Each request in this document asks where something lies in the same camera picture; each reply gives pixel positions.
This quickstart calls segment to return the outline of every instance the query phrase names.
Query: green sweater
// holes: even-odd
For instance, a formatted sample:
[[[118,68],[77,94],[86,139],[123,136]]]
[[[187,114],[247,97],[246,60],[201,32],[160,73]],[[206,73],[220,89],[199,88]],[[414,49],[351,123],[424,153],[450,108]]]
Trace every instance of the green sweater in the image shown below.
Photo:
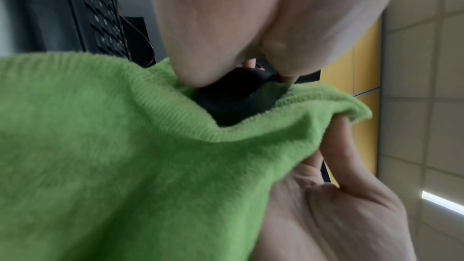
[[[245,261],[271,185],[355,98],[294,85],[220,128],[169,60],[0,59],[0,260]]]

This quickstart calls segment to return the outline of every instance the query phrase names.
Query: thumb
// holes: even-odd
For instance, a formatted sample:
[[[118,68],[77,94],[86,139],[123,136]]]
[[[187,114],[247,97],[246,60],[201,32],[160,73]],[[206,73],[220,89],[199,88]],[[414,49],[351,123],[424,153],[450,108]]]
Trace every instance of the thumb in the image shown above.
[[[336,116],[332,119],[320,150],[344,192],[381,203],[386,197],[395,197],[363,164],[347,117]]]

